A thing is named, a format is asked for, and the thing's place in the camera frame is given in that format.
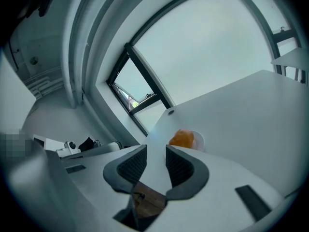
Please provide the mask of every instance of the black cable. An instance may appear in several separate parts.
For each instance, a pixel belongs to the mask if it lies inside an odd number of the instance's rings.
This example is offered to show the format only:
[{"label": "black cable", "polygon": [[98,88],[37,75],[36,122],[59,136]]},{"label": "black cable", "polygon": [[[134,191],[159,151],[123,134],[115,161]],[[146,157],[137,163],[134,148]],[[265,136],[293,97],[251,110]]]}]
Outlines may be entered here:
[{"label": "black cable", "polygon": [[11,46],[11,41],[10,41],[10,39],[9,39],[9,48],[10,48],[10,52],[11,52],[11,55],[12,55],[14,64],[15,64],[15,66],[16,66],[16,68],[17,68],[17,71],[16,71],[16,72],[18,72],[18,71],[19,71],[19,67],[18,67],[18,65],[17,65],[17,63],[16,63],[16,60],[15,60],[15,57],[14,57],[14,54],[13,54],[13,50],[12,50],[12,46]]}]

